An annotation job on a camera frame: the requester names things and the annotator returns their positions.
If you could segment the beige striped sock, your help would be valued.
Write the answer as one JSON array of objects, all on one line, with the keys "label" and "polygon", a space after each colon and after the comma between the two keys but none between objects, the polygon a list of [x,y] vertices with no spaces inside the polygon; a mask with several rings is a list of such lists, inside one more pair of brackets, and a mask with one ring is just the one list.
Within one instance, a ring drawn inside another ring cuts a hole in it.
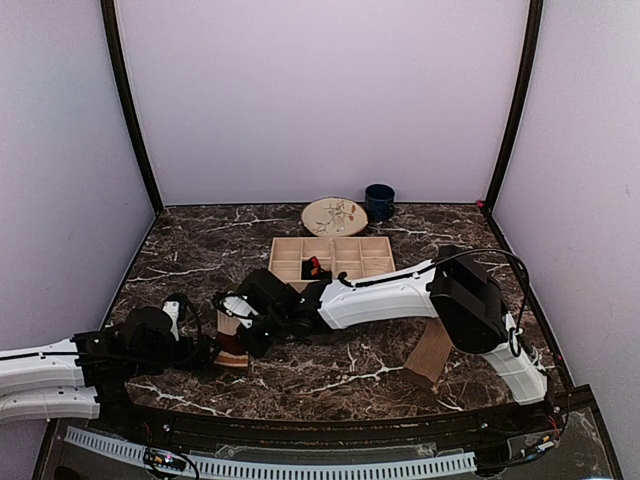
[{"label": "beige striped sock", "polygon": [[234,317],[229,317],[222,312],[217,313],[216,340],[221,345],[221,351],[215,359],[215,364],[235,369],[247,369],[249,367],[249,355],[237,338],[237,330],[241,325]]}]

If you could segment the black argyle sock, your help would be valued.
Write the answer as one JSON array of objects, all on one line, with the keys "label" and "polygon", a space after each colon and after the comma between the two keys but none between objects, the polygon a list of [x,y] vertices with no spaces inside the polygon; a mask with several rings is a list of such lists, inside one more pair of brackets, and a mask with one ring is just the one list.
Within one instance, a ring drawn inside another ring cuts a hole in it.
[{"label": "black argyle sock", "polygon": [[323,280],[330,279],[331,276],[331,271],[324,269],[316,256],[312,256],[301,263],[302,280]]}]

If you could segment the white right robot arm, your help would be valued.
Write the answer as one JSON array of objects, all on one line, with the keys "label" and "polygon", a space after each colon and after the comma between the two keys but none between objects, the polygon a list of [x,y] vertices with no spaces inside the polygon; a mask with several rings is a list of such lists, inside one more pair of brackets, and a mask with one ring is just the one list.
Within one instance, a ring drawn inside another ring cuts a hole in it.
[{"label": "white right robot arm", "polygon": [[530,434],[549,416],[548,374],[522,337],[522,316],[509,311],[477,253],[445,246],[413,267],[356,280],[341,273],[302,291],[257,269],[237,288],[216,293],[212,304],[239,320],[236,336],[253,357],[264,356],[275,340],[305,340],[405,317],[437,318],[457,350],[484,358],[506,383],[518,404],[510,424]]}]

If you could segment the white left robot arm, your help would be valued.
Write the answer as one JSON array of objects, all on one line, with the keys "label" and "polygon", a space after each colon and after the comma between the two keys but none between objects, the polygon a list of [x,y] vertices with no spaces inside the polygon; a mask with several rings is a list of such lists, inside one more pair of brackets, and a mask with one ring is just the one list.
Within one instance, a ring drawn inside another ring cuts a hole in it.
[{"label": "white left robot arm", "polygon": [[221,347],[202,331],[184,294],[160,307],[132,309],[126,319],[100,331],[73,335],[40,347],[1,353],[1,421],[97,419],[120,436],[141,427],[126,384],[169,369],[201,371]]}]

